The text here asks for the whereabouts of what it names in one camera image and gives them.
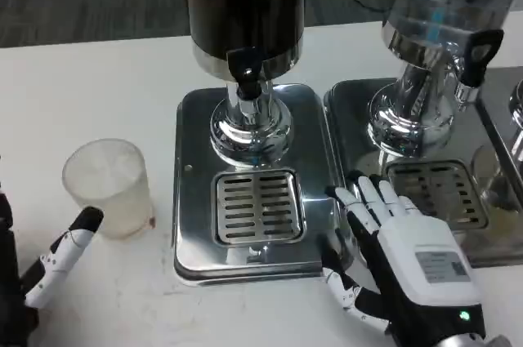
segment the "white table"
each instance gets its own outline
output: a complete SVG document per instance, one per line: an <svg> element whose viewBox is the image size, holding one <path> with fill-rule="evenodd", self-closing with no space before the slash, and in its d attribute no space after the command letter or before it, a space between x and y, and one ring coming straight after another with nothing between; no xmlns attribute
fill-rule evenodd
<svg viewBox="0 0 523 347"><path fill-rule="evenodd" d="M493 66L523 65L523 12L512 13ZM344 79L397 75L380 24L307 29L303 57L281 82L323 95ZM78 212L61 168L81 144L121 137L145 155L156 229L122 242L97 237L42 313L41 346L392 346L348 321L319 279L185 287L173 274L176 109L195 88L220 87L195 63L190 38L0 51L0 180L25 269ZM523 266L476 271L490 335L523 345Z"/></svg>

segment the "clear plastic cup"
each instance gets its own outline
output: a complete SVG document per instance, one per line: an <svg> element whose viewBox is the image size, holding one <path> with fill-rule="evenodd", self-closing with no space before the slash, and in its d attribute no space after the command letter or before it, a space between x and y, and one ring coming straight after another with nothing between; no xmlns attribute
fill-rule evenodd
<svg viewBox="0 0 523 347"><path fill-rule="evenodd" d="M99 232L125 238L153 217L145 160L125 140L94 140L77 149L62 171L65 189L81 207L104 212Z"/></svg>

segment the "green indicator light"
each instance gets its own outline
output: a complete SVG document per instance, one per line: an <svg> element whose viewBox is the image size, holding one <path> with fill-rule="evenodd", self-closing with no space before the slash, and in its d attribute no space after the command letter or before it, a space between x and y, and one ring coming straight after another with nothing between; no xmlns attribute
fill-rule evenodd
<svg viewBox="0 0 523 347"><path fill-rule="evenodd" d="M463 321L469 321L471 319L471 315L465 310L462 310L461 312L459 312L459 317Z"/></svg>

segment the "black tap handle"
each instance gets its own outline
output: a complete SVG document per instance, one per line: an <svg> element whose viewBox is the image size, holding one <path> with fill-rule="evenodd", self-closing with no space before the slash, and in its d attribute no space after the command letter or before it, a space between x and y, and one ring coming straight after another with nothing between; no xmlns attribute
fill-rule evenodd
<svg viewBox="0 0 523 347"><path fill-rule="evenodd" d="M227 52L229 71L238 83L238 97L242 100L255 100L262 93L259 82L263 61L261 57L255 47Z"/></svg>
<svg viewBox="0 0 523 347"><path fill-rule="evenodd" d="M504 34L503 30L486 30L471 35L463 55L461 83L474 88L481 86L487 65L498 53Z"/></svg>

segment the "drip tray grate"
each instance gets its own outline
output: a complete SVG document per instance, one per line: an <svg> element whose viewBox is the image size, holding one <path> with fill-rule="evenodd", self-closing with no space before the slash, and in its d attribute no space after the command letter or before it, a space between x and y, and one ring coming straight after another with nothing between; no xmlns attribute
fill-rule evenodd
<svg viewBox="0 0 523 347"><path fill-rule="evenodd" d="M395 162L387 176L399 195L453 230L482 229L488 219L467 169L460 161Z"/></svg>
<svg viewBox="0 0 523 347"><path fill-rule="evenodd" d="M302 233L290 171L223 175L216 181L217 237L225 244L289 241Z"/></svg>

